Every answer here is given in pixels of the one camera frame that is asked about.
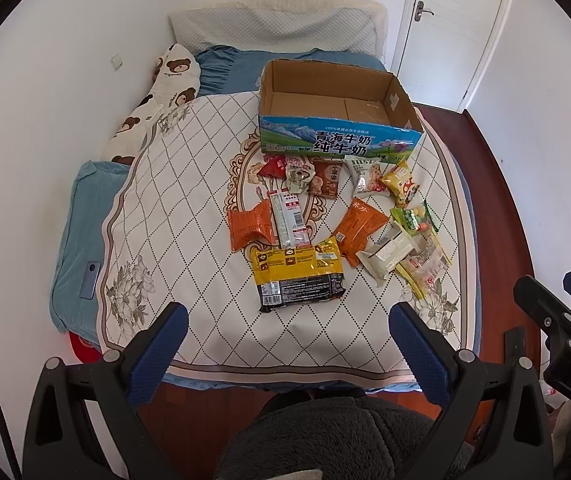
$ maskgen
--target blue pillowcase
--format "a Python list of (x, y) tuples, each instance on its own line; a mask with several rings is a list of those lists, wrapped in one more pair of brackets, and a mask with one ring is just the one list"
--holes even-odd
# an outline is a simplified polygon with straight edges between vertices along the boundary
[(50, 317), (60, 332), (69, 330), (99, 345), (96, 295), (80, 298), (86, 265), (103, 262), (101, 224), (115, 195), (128, 177), (129, 166), (116, 162), (86, 162), (72, 184), (72, 198), (50, 295)]
[(201, 88), (198, 96), (258, 90), (259, 76), (265, 64), (271, 59), (282, 58), (315, 59), (385, 72), (383, 63), (368, 54), (326, 52), (318, 48), (300, 54), (275, 54), (262, 50), (239, 50), (233, 46), (217, 45), (195, 56), (201, 67)]

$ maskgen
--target snack bag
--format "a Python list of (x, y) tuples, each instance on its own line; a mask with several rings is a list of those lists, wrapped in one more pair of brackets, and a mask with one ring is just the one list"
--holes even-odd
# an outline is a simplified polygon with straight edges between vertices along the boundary
[(352, 196), (357, 198), (365, 198), (370, 195), (390, 196), (390, 191), (380, 182), (381, 166), (386, 166), (386, 164), (381, 164), (380, 158), (346, 155), (343, 160), (345, 160), (355, 185)]
[(259, 176), (273, 176), (282, 180), (286, 179), (286, 156), (285, 155), (268, 155), (268, 161), (265, 163), (258, 173)]
[(310, 246), (310, 237), (297, 195), (287, 189), (268, 191), (282, 249)]
[(353, 198), (341, 223), (332, 232), (337, 238), (341, 256), (347, 259), (352, 267), (357, 267), (357, 252), (363, 251), (367, 238), (386, 224), (386, 215), (366, 204), (363, 200)]
[(252, 211), (228, 209), (228, 226), (233, 253), (259, 238), (263, 238), (270, 245), (277, 245), (275, 232), (272, 229), (272, 208), (269, 199), (257, 204)]
[(340, 160), (315, 160), (314, 176), (308, 186), (308, 193), (336, 198), (339, 195), (339, 175), (341, 174)]
[(358, 251), (357, 257), (376, 280), (376, 286), (382, 286), (397, 264), (416, 249), (411, 236), (390, 221), (386, 234), (365, 251)]
[(261, 312), (291, 303), (333, 300), (345, 293), (341, 255), (333, 237), (314, 247), (256, 251), (252, 273)]
[(393, 207), (390, 209), (390, 215), (411, 236), (425, 233), (430, 228), (435, 233), (439, 232), (437, 223), (434, 221), (435, 216), (430, 213), (430, 208), (426, 201), (412, 209)]
[(416, 297), (422, 300), (434, 287), (439, 274), (444, 272), (450, 264), (450, 259), (443, 252), (437, 235), (429, 231), (425, 247), (416, 256), (412, 254), (407, 256), (399, 263), (399, 266), (405, 271), (400, 274), (407, 279)]
[(285, 184), (290, 193), (302, 193), (308, 189), (308, 184), (314, 176), (314, 168), (308, 164), (295, 166), (285, 165)]
[(412, 179), (412, 172), (405, 160), (397, 164), (392, 171), (388, 171), (381, 182), (392, 190), (397, 207), (407, 207), (419, 190), (419, 184), (415, 184)]

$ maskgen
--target white door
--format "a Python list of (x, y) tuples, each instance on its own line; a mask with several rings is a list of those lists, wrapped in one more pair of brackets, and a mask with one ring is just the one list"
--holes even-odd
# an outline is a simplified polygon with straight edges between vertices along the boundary
[(500, 4), (501, 0), (415, 0), (398, 73), (412, 101), (458, 108)]

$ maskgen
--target wooden floor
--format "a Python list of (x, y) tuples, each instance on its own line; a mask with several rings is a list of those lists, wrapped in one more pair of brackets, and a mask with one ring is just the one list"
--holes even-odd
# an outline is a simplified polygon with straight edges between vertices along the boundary
[[(501, 171), (472, 118), (420, 105), (425, 119), (446, 143), (470, 186), (477, 227), (481, 279), (481, 358), (503, 362), (503, 333), (526, 327), (528, 357), (538, 366), (539, 330), (515, 305), (515, 281), (533, 274), (517, 210)], [(187, 480), (211, 479), (216, 460), (232, 435), (257, 415), (271, 393), (247, 388), (198, 392), (162, 384), (140, 415), (155, 442)], [(440, 408), (420, 393), (379, 394), (433, 418)], [(488, 416), (485, 403), (471, 432)]]

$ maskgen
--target wall outlet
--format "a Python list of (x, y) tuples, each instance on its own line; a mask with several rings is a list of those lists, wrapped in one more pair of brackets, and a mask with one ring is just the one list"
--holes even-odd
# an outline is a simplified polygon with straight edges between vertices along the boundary
[(112, 65), (112, 68), (115, 69), (115, 72), (121, 68), (123, 63), (124, 62), (121, 60), (121, 56), (118, 53), (110, 58), (110, 64)]

